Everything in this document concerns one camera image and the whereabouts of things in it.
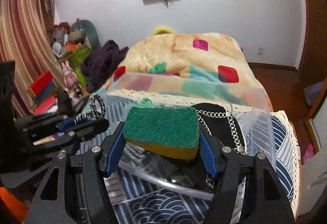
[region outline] white tag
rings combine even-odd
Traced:
[[[298,160],[301,159],[301,150],[300,150],[300,147],[299,146],[296,146],[296,152],[297,152],[297,155],[298,155]]]

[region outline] pink bunny toy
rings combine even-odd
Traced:
[[[68,89],[71,89],[74,83],[78,83],[78,78],[72,68],[69,66],[69,62],[66,61],[66,64],[62,63],[63,67],[63,80]]]

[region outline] yellow fluffy object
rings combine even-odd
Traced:
[[[176,32],[172,28],[163,25],[156,27],[151,35],[154,36],[160,34],[176,34]]]

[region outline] chain link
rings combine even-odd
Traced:
[[[234,150],[236,152],[239,152],[241,154],[245,155],[245,149],[242,146],[240,139],[238,137],[238,132],[236,130],[236,126],[234,123],[234,119],[232,114],[229,111],[226,112],[210,112],[210,111],[205,111],[205,110],[197,110],[197,116],[198,120],[203,123],[205,129],[208,131],[209,135],[212,136],[212,133],[210,132],[209,127],[207,126],[206,122],[203,120],[203,118],[200,116],[200,114],[203,114],[205,116],[208,116],[210,118],[227,118],[229,127],[231,129],[232,137],[235,143],[236,148]]]

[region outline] purple clothing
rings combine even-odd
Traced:
[[[120,50],[113,40],[109,40],[85,59],[81,64],[81,72],[94,90],[98,90],[107,81],[120,62],[125,59],[127,51],[128,47]]]

